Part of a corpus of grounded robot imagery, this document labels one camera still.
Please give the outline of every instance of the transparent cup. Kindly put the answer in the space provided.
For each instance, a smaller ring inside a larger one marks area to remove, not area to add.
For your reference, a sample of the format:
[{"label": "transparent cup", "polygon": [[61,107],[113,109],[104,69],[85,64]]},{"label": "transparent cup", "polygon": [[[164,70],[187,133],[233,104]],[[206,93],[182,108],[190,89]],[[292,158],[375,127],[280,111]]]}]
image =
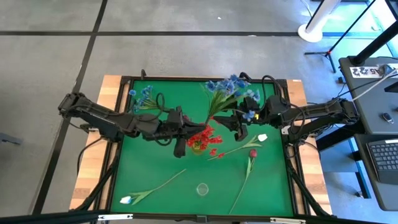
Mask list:
[{"label": "transparent cup", "polygon": [[197,193],[200,196],[205,196],[209,192],[209,187],[205,183],[200,183],[197,187]]}]

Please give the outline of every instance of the concrete floor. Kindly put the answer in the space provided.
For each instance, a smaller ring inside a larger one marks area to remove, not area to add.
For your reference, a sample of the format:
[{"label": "concrete floor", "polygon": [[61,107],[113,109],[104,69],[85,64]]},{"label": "concrete floor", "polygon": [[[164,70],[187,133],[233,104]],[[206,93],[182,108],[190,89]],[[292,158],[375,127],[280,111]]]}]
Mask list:
[{"label": "concrete floor", "polygon": [[[309,4],[314,12],[318,3]],[[92,30],[100,5],[100,0],[0,0],[0,30]],[[359,14],[365,7],[341,4],[325,30],[343,32],[357,15],[345,12],[349,9]],[[191,0],[114,0],[107,5],[100,30],[295,32],[309,18],[300,0],[266,4],[260,0],[200,4]],[[373,24],[367,14],[354,31],[374,32]],[[86,36],[0,36],[0,132],[24,140],[21,146],[0,144],[2,217],[30,212],[60,123],[57,106],[72,89],[88,40]],[[253,78],[268,74],[301,79],[307,100],[322,102],[340,91],[336,80],[341,74],[331,72],[326,58],[303,53],[327,50],[335,41],[324,38],[310,44],[298,37],[97,37],[81,91],[95,101],[104,74],[138,75],[142,68],[149,75],[162,76],[226,77],[245,71]],[[343,40],[333,52],[333,60],[338,63],[340,57],[357,54],[370,41]],[[376,55],[390,53],[383,47]],[[69,128],[45,213],[67,211],[78,152],[85,141],[86,134]],[[379,222],[398,220],[398,213],[381,211],[374,197],[356,198],[336,187],[344,183],[358,189],[355,176],[331,173],[325,178],[335,215]]]}]

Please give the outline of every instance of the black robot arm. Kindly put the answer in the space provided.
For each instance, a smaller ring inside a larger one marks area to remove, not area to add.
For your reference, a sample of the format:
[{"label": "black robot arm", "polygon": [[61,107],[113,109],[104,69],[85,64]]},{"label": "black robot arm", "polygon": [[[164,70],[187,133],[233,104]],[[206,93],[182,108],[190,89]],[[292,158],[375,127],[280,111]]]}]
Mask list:
[{"label": "black robot arm", "polygon": [[124,135],[136,138],[140,134],[143,139],[156,141],[163,146],[170,144],[172,139],[177,139],[174,156],[178,158],[185,155],[186,140],[205,130],[204,124],[185,119],[180,106],[170,109],[167,120],[160,121],[153,114],[117,113],[90,101],[82,93],[70,93],[65,96],[58,110],[64,118],[85,120],[112,142],[121,141]]},{"label": "black robot arm", "polygon": [[[281,96],[272,95],[265,101],[265,105],[260,108],[259,103],[255,102],[250,96],[244,98],[239,105],[231,104],[229,109],[233,115],[229,117],[214,116],[214,119],[226,126],[230,131],[236,131],[235,140],[241,141],[247,135],[246,125],[269,124],[274,128],[285,129],[290,144],[302,144],[309,134],[317,133],[325,127],[333,124],[354,124],[359,115],[353,102],[341,98],[332,99],[326,103],[319,103],[308,106],[294,106],[286,102]],[[237,111],[248,113],[254,112],[254,117],[250,121],[243,118],[243,114]],[[317,118],[307,124],[303,123],[300,127],[294,126],[294,121]]]}]

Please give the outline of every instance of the white flower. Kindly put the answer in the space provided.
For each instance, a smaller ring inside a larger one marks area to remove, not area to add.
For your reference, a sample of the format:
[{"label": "white flower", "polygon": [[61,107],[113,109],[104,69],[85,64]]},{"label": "white flower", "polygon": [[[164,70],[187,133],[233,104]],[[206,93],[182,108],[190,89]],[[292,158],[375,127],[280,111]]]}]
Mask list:
[{"label": "white flower", "polygon": [[125,197],[123,197],[121,200],[120,200],[120,203],[123,203],[123,204],[130,204],[131,203],[131,196],[125,196]]},{"label": "white flower", "polygon": [[259,141],[265,141],[268,138],[268,136],[267,134],[259,134],[258,138]]}]

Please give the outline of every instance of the white pole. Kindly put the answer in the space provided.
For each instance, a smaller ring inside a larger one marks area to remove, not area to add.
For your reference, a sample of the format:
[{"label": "white pole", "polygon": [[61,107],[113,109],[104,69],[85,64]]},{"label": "white pole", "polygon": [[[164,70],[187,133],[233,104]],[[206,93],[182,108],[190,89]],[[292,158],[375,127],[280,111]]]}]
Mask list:
[{"label": "white pole", "polygon": [[322,40],[322,29],[331,14],[341,0],[323,0],[317,11],[312,16],[310,23],[303,24],[298,28],[298,35],[308,42],[319,42]]}]

